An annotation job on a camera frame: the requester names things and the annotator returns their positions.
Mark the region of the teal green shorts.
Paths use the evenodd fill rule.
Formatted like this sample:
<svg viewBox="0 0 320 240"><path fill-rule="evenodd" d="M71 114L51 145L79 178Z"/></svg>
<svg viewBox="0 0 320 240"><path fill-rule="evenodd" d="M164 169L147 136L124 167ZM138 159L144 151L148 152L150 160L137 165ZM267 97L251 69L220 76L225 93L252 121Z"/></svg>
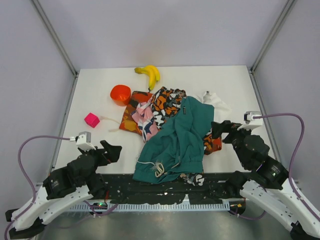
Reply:
<svg viewBox="0 0 320 240"><path fill-rule="evenodd" d="M188 96L178 113L148 140L137 159L133 179L160 184L181 174L203 172L203 138L212 128L215 108Z"/></svg>

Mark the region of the orange shorts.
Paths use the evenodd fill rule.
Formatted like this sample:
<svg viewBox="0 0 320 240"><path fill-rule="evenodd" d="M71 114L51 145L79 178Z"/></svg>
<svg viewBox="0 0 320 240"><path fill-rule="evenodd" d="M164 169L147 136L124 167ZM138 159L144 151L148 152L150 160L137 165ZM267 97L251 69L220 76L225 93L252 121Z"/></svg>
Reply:
<svg viewBox="0 0 320 240"><path fill-rule="evenodd" d="M204 145L204 154L210 155L211 153L218 152L222 150L222 139L219 138L212 138L212 134L208 133L203 138L203 145Z"/></svg>

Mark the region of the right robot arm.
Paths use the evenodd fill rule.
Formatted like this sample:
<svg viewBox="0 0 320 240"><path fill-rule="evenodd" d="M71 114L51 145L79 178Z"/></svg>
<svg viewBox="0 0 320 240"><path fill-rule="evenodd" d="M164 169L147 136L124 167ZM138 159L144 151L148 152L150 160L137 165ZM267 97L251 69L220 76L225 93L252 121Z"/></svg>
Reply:
<svg viewBox="0 0 320 240"><path fill-rule="evenodd" d="M293 240L320 238L320 212L304 198L288 170L269 156L269 146L252 126L225 120L212 122L213 138L226 134L223 143L231 144L247 173L235 171L226 184L232 194L254 202L273 216L289 232Z"/></svg>

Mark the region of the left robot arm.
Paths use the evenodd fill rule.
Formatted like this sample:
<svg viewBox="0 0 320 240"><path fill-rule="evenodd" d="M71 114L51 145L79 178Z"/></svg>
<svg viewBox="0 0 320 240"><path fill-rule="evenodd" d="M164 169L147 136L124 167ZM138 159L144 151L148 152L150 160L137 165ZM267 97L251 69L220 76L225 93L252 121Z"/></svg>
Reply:
<svg viewBox="0 0 320 240"><path fill-rule="evenodd" d="M9 225L4 238L32 238L70 207L92 198L104 198L108 186L96 170L116 163L122 147L105 140L100 144L101 148L91 143L76 143L80 151L76 159L52 171L25 205L5 213Z"/></svg>

